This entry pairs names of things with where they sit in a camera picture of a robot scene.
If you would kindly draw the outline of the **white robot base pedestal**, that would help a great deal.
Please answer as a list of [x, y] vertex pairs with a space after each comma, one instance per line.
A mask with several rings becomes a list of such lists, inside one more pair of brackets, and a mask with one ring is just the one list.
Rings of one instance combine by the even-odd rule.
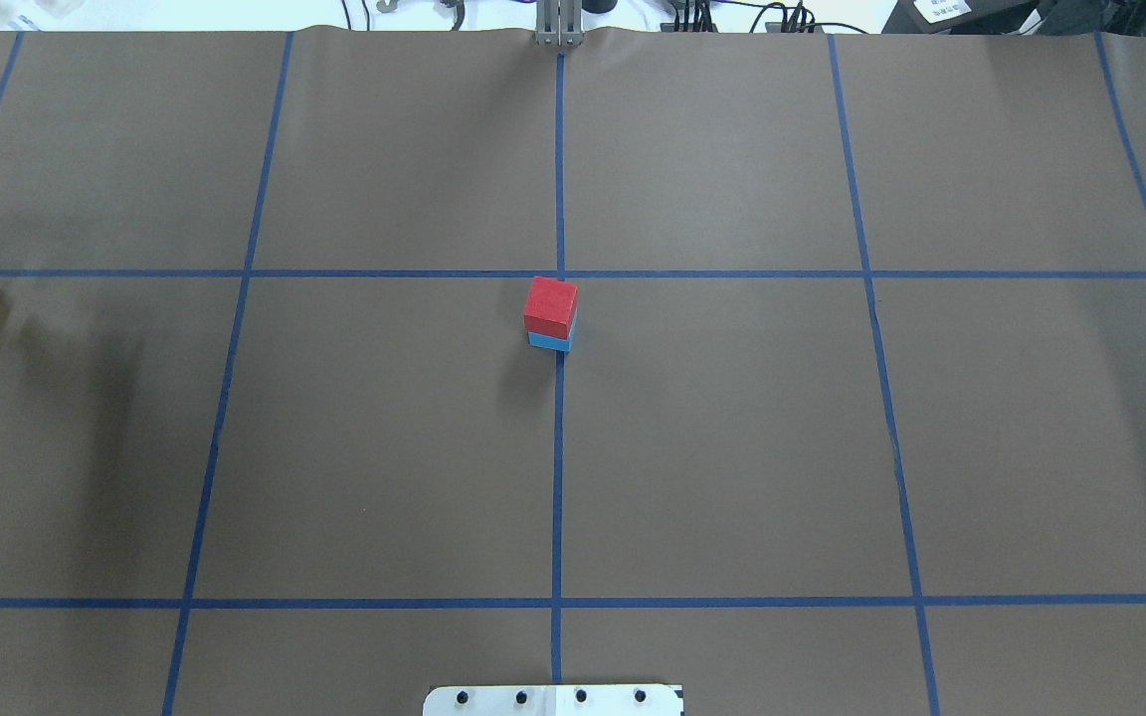
[[683, 715], [680, 685], [533, 684], [432, 689], [423, 715]]

